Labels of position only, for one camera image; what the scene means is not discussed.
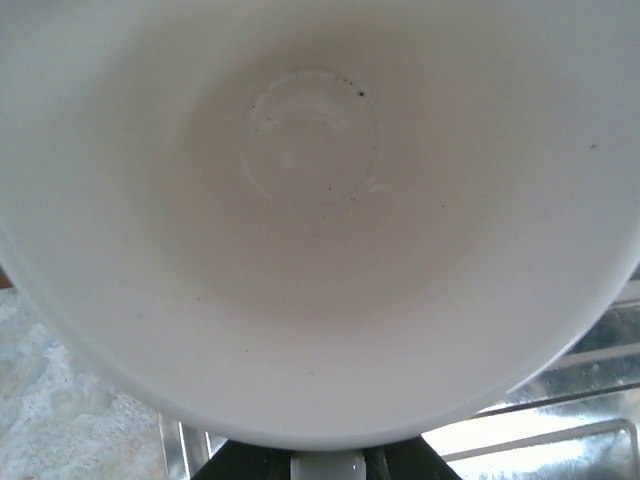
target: countertop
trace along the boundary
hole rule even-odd
[[[162,480],[158,415],[0,290],[0,480]]]

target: white ceramic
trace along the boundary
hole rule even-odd
[[[291,459],[291,480],[366,480],[360,452],[300,453]]]
[[[0,4],[0,262],[119,385],[296,449],[497,400],[639,259],[637,0]]]

